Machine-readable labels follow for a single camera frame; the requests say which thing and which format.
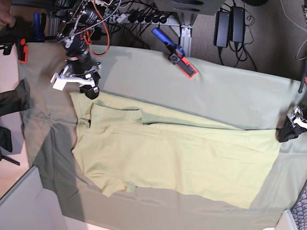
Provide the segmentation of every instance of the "folded shirt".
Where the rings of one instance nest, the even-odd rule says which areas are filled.
[[[249,208],[281,146],[276,130],[245,131],[102,92],[71,98],[78,117],[72,152],[106,196],[163,188]]]

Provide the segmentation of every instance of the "floor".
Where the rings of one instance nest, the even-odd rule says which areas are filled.
[[[236,0],[236,3],[237,6],[243,7],[241,0]],[[302,12],[303,0],[283,0],[283,4],[288,16],[305,28],[306,23]],[[306,33],[286,19],[279,0],[269,0],[260,7],[245,6],[255,18],[255,23],[251,27],[255,41],[246,45],[246,49],[254,59],[258,71],[296,80],[301,79],[305,61],[296,60],[295,56],[301,44],[307,39]],[[143,41],[148,43],[153,50],[167,52],[164,45],[151,34],[153,28],[154,26],[151,26],[142,35]],[[168,26],[161,26],[161,28],[174,41],[177,41],[176,35]],[[192,32],[192,57],[220,64],[217,48],[213,45],[214,30],[215,15],[199,15],[197,17]],[[120,32],[118,35],[114,35],[112,45],[130,46],[133,42],[128,36],[124,36],[125,39],[122,37]],[[247,29],[245,42],[249,43],[250,41],[252,41],[252,37]],[[138,42],[135,42],[133,46],[142,47]],[[303,57],[306,54],[306,49],[303,48],[300,56]],[[235,53],[230,48],[223,50],[222,59],[227,66],[236,64]],[[250,60],[239,62],[237,67],[254,70]]]

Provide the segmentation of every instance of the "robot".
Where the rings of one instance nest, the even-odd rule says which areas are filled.
[[[88,98],[98,97],[100,76],[97,71],[101,63],[94,63],[92,60],[86,36],[90,38],[94,28],[118,10],[121,0],[115,10],[103,18],[112,1],[77,0],[69,13],[69,21],[63,21],[60,25],[57,39],[66,50],[67,64],[60,73],[53,75],[51,83],[54,89],[62,91],[66,83],[76,82],[80,92],[85,93]]]

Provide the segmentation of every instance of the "red cable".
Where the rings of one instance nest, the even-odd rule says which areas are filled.
[[[98,9],[96,8],[96,5],[95,5],[94,0],[92,1],[92,3],[93,3],[93,6],[94,6],[94,8],[95,8],[96,13],[99,15],[100,19],[103,20],[104,18],[101,16],[101,14],[99,13]],[[107,48],[106,48],[106,51],[105,51],[104,53],[102,53],[102,54],[96,54],[96,53],[92,50],[92,48],[91,48],[92,41],[91,41],[91,38],[90,38],[90,36],[89,36],[89,33],[87,33],[87,35],[88,35],[88,40],[86,39],[86,37],[83,37],[84,40],[85,40],[85,42],[89,45],[89,48],[90,48],[91,53],[92,53],[93,55],[95,55],[96,57],[102,57],[103,55],[106,54],[106,52],[107,52],[107,51],[109,50],[109,48],[110,48],[110,34],[109,34],[109,31],[108,31],[108,29],[107,29],[107,27],[106,27],[105,22],[102,22],[102,24],[103,24],[103,26],[104,26],[104,29],[105,29],[105,31],[106,31],[106,36],[107,36]]]

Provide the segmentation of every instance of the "black power adapter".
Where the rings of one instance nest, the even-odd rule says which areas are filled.
[[[230,10],[230,40],[244,43],[245,36],[245,9],[242,7],[231,7]]]
[[[214,45],[228,47],[229,13],[218,11],[216,13]]]

